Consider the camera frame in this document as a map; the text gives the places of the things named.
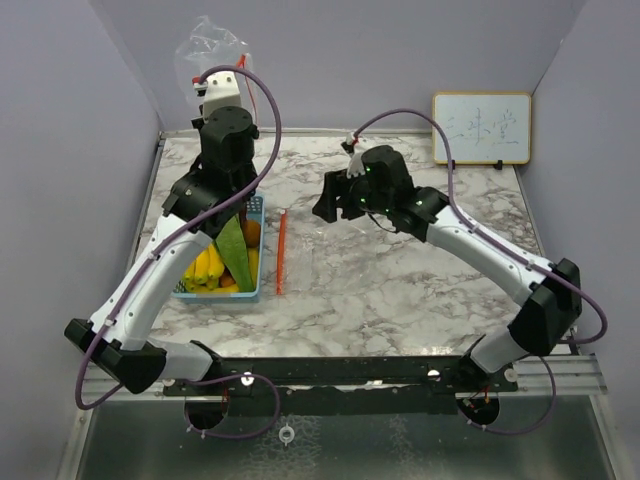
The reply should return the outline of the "green leafy vegetable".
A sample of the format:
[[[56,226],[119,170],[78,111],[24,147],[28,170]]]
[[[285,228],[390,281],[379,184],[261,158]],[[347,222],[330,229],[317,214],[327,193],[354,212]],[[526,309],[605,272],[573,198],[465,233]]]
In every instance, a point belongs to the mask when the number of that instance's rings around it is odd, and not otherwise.
[[[247,246],[240,220],[234,216],[222,228],[215,240],[218,252],[242,293],[254,290]]]

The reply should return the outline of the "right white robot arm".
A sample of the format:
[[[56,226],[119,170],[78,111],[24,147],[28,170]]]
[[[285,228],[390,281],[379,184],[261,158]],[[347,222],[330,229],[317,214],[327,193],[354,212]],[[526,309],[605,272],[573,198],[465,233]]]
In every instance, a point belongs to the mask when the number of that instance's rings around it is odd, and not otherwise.
[[[459,378],[469,390],[486,388],[509,363],[548,355],[581,314],[581,299],[571,290],[580,280],[574,263],[528,252],[520,261],[509,257],[508,241],[457,215],[445,193],[415,185],[403,156],[388,145],[357,152],[348,168],[326,173],[312,212],[328,223],[383,215],[396,231],[473,267],[519,306],[508,325],[483,335],[460,359]]]

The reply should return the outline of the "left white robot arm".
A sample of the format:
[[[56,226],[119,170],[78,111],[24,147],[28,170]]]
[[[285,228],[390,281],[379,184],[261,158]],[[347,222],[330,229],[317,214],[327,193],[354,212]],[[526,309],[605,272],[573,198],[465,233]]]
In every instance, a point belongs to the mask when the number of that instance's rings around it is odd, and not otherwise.
[[[72,319],[65,337],[133,394],[164,379],[185,379],[206,395],[220,385],[212,354],[193,343],[153,343],[149,336],[187,268],[237,219],[258,185],[251,114],[223,106],[200,126],[200,153],[172,186],[143,252],[105,303],[87,319]]]

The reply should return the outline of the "yellow banana bunch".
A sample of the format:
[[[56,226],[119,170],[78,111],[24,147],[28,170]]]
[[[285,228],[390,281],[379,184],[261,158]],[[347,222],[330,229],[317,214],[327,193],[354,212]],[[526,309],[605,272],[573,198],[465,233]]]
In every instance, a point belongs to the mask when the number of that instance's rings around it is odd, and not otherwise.
[[[213,243],[206,247],[183,274],[182,282],[189,293],[213,292],[220,286],[225,265]]]

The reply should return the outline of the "blue perforated plastic basket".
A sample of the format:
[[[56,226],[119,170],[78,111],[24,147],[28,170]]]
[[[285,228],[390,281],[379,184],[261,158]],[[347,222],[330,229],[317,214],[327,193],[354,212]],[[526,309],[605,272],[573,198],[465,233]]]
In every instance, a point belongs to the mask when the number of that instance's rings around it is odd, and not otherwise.
[[[252,221],[257,221],[260,224],[260,227],[265,225],[265,198],[261,194],[257,194],[254,196],[248,203],[247,206],[247,218]],[[260,295],[261,288],[261,280],[260,275],[262,273],[262,259],[260,256],[264,250],[264,233],[261,232],[259,236],[259,246],[258,246],[258,264],[257,264],[257,286],[251,292],[218,292],[218,293],[196,293],[189,292],[185,286],[185,284],[180,281],[171,296],[173,298],[179,299],[180,301],[187,304],[224,304],[224,303],[251,303],[257,302]]]

